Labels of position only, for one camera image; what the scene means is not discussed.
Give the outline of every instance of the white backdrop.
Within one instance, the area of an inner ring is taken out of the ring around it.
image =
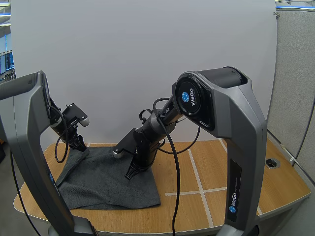
[[[188,70],[234,66],[252,79],[267,117],[276,58],[274,0],[14,0],[12,48],[17,76],[43,70],[62,109],[76,103],[90,119],[86,142],[118,142],[140,127]],[[193,140],[185,120],[175,141]],[[57,135],[47,129],[43,149]],[[202,132],[200,140],[211,139]]]

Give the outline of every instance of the gray towel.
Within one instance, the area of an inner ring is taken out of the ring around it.
[[[139,209],[161,204],[151,168],[125,178],[132,156],[113,156],[113,147],[70,150],[56,181],[69,209]]]

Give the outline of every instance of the blue logo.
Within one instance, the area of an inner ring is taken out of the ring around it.
[[[232,212],[232,213],[235,213],[236,212],[236,209],[235,209],[235,207],[234,206],[230,206],[230,211]]]
[[[184,102],[189,102],[189,96],[188,96],[188,93],[186,92],[183,92],[182,94],[182,99]]]
[[[51,173],[49,173],[49,176],[50,176],[51,181],[54,182],[54,177],[53,177],[53,175],[52,175]]]

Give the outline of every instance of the table surface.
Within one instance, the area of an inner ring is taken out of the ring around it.
[[[175,143],[177,150],[190,142]],[[115,144],[90,144],[90,147],[114,146]],[[60,175],[64,163],[54,158],[54,146],[45,151],[45,157],[54,179]],[[171,151],[170,145],[163,146]],[[59,144],[59,159],[64,144]],[[181,196],[176,217],[176,231],[190,231],[220,226],[224,223],[227,153],[223,140],[198,141],[188,151],[178,155],[181,168]],[[281,152],[268,140],[266,158],[278,159],[277,169],[265,166],[263,185],[257,214],[260,217],[289,206],[307,197],[310,190]],[[98,231],[123,233],[171,232],[171,222],[176,200],[176,169],[174,157],[157,152],[152,171],[160,194],[161,206],[136,210],[85,210],[73,209],[73,215],[88,218]],[[26,184],[21,194],[29,215],[46,219]],[[14,207],[23,212],[18,197]]]

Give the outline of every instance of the robotic arm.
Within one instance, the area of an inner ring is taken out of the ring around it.
[[[251,80],[232,67],[190,71],[173,84],[173,94],[158,111],[168,132],[186,116],[227,142],[228,176],[225,224],[218,235],[258,235],[256,210],[262,186],[267,127],[252,92]],[[141,128],[131,130],[117,145],[114,155],[134,155],[125,175],[131,179],[154,162],[158,142],[165,132],[155,113]]]
[[[71,148],[85,150],[76,124],[87,116],[74,104],[63,119],[50,100],[42,71],[0,85],[0,138],[9,143],[21,174],[52,227],[49,235],[97,235],[90,222],[73,216],[63,201],[40,146],[50,125]],[[186,72],[173,85],[173,94],[157,111],[170,133],[186,116],[212,135],[224,138],[228,151],[225,224],[218,235],[258,235],[255,213],[262,185],[266,151],[266,121],[252,93],[249,78],[235,68]],[[132,129],[115,147],[114,155],[134,155],[126,174],[132,178],[154,162],[165,132],[152,113],[139,129]],[[65,126],[69,130],[64,137]]]

